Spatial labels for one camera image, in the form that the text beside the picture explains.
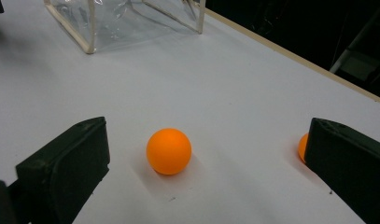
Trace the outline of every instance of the clear plastic box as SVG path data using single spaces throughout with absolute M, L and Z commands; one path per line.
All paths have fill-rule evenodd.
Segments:
M 86 53 L 176 32 L 201 34 L 205 0 L 44 0 Z

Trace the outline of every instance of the orange ball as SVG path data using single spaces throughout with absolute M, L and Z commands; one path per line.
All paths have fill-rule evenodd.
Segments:
M 298 144 L 298 154 L 300 155 L 300 158 L 303 162 L 305 162 L 305 150 L 306 150 L 306 144 L 308 143 L 308 135 L 309 133 L 306 133 L 300 140 L 300 143 Z
M 148 140 L 148 162 L 160 174 L 175 175 L 181 172 L 190 162 L 190 156 L 190 140 L 177 129 L 159 130 Z

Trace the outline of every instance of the table surface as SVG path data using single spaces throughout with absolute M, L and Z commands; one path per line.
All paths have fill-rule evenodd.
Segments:
M 105 116 L 110 171 L 75 223 L 363 223 L 300 162 L 296 146 L 313 117 L 380 141 L 376 98 L 209 15 L 202 35 L 86 55 L 42 1 L 4 4 L 0 179 L 7 184 L 15 165 L 55 136 Z M 179 175 L 157 175 L 147 163 L 147 141 L 165 127 L 191 140 Z

